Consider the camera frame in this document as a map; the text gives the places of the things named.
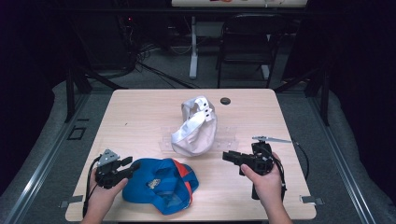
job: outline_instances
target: person's left hand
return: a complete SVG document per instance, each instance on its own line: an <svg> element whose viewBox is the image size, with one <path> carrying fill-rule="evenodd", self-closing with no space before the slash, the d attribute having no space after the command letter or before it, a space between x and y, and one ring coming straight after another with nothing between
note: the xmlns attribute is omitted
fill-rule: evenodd
<svg viewBox="0 0 396 224"><path fill-rule="evenodd" d="M114 198L128 183L128 179L123 178L120 183L113 188L103 189L96 186L95 174L96 168L92 170L91 174L90 193L93 192L88 201L88 211L81 223L102 223L103 218L114 203Z"/></svg>

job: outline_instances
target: clear acrylic stand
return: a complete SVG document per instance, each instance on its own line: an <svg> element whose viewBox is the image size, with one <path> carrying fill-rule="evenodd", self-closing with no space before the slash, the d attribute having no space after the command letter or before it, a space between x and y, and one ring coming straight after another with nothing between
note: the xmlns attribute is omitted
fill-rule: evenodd
<svg viewBox="0 0 396 224"><path fill-rule="evenodd" d="M171 134L175 133L178 127L161 127L163 139L160 141L162 152L174 152L171 144ZM215 151L237 151L239 141L236 140L236 127L218 127L212 148L207 153Z"/></svg>

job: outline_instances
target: blue cap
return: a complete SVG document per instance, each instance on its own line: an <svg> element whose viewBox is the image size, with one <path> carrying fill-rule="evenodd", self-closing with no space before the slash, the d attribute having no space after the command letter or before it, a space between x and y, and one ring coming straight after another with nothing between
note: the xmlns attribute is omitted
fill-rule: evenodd
<svg viewBox="0 0 396 224"><path fill-rule="evenodd" d="M162 214L171 215L190 206L199 182L186 164L173 159L140 159L140 168L122 191L130 203L152 203Z"/></svg>

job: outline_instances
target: human hand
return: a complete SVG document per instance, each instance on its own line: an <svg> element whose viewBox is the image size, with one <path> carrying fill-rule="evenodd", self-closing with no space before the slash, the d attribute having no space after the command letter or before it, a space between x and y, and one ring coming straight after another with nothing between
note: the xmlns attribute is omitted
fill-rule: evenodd
<svg viewBox="0 0 396 224"><path fill-rule="evenodd" d="M280 161L280 158L275 154L275 152L273 152L273 155ZM241 170L245 176L253 182L257 195L260 198L260 202L267 213L269 222L272 224L291 223L290 217L282 202L282 180L277 166L274 165L272 171L267 175L256 174L246 164L241 165Z"/></svg>
<svg viewBox="0 0 396 224"><path fill-rule="evenodd" d="M103 218L114 203L114 198L128 183L127 178L123 178L120 183L111 189L103 189L97 186L95 180L96 168L92 170L90 180L90 192L88 211L81 223L102 223Z"/></svg>

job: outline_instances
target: black chair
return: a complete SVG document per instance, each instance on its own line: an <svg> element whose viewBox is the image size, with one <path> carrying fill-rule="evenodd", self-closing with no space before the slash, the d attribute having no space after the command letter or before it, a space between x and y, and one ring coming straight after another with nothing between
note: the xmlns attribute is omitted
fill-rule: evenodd
<svg viewBox="0 0 396 224"><path fill-rule="evenodd" d="M218 88L221 82L221 66L229 64L257 64L269 66L269 87L281 37L287 28L287 20L277 14L239 14L224 22L219 56L216 64Z"/></svg>

